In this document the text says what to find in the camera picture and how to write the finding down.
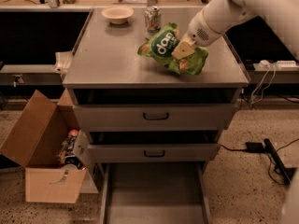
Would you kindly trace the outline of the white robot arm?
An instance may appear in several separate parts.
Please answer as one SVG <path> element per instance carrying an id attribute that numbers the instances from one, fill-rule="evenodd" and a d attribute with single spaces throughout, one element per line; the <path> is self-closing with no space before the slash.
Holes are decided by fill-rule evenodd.
<path id="1" fill-rule="evenodd" d="M 207 47 L 232 27 L 261 17 L 294 56 L 299 56 L 299 0 L 211 0 L 190 21 L 173 54 Z"/>

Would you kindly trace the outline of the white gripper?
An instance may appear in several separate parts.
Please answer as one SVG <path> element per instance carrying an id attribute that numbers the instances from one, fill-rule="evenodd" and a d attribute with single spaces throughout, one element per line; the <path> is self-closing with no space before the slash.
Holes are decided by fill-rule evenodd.
<path id="1" fill-rule="evenodd" d="M 190 21 L 181 41 L 173 50 L 172 56 L 181 60 L 194 54 L 196 47 L 207 47 L 222 35 L 222 24 L 208 10 L 199 11 Z"/>

